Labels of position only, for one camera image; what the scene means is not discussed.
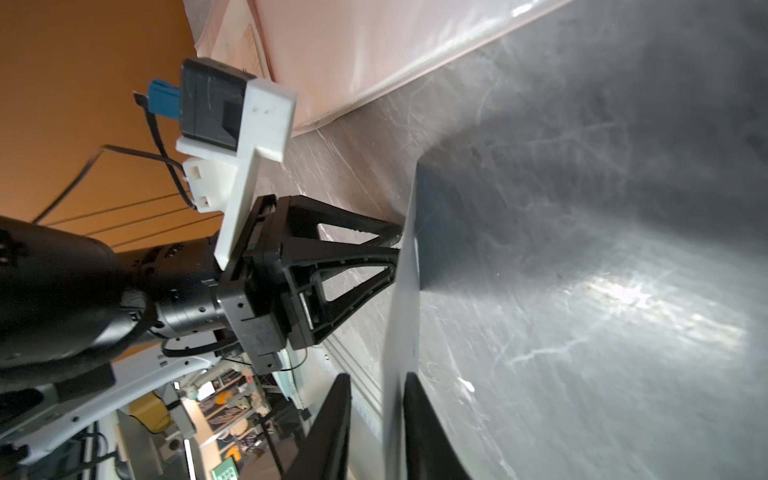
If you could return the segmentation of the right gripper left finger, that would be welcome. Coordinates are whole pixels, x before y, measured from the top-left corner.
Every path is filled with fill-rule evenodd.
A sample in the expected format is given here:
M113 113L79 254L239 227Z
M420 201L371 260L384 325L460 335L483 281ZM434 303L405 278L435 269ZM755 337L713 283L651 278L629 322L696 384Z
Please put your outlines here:
M305 442L282 480L344 480L347 478L351 425L351 378L334 380Z

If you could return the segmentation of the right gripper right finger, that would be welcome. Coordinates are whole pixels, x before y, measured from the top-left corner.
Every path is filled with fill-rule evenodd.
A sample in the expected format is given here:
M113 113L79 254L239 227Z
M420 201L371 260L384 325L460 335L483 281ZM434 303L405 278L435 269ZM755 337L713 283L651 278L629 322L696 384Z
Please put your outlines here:
M469 480L414 372L406 375L403 413L407 478Z

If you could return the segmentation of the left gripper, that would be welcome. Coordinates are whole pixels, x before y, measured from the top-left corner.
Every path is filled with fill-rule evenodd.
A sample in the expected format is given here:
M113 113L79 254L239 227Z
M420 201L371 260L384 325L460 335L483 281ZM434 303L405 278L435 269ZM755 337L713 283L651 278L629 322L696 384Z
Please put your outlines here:
M128 278L157 310L149 335L163 354L186 358L240 348L257 374L282 368L287 320L279 290L256 263L257 242L267 235L275 211L275 247L288 282L283 296L291 346L322 343L366 302L394 281L399 251L391 248L403 227L306 197L259 197L228 265L214 258L217 235L119 254ZM374 236L361 244L321 240L319 225ZM333 300L323 282L355 268L379 272Z

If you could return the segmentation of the green card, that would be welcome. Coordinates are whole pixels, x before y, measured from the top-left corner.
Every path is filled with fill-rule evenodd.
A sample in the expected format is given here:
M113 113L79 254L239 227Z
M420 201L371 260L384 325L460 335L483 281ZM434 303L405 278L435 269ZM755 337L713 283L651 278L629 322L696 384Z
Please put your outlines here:
M763 479L767 191L417 168L382 370L474 479Z

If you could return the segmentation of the pink photo album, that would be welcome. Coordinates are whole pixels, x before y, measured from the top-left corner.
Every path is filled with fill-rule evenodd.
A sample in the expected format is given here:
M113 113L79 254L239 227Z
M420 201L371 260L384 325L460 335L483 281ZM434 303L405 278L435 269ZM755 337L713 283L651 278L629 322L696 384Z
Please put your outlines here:
M512 30L559 1L186 1L200 57L297 96L318 129Z

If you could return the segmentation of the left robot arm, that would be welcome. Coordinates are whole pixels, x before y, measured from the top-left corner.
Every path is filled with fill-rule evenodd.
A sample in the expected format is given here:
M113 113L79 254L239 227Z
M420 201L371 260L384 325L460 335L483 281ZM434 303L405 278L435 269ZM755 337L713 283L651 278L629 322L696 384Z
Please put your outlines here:
M225 266L212 237L118 253L1 221L1 475L21 478L39 430L68 440L126 399L116 359L161 343L133 374L152 390L198 357L239 350L259 375L280 352L320 344L392 284L398 224L306 196L257 198Z

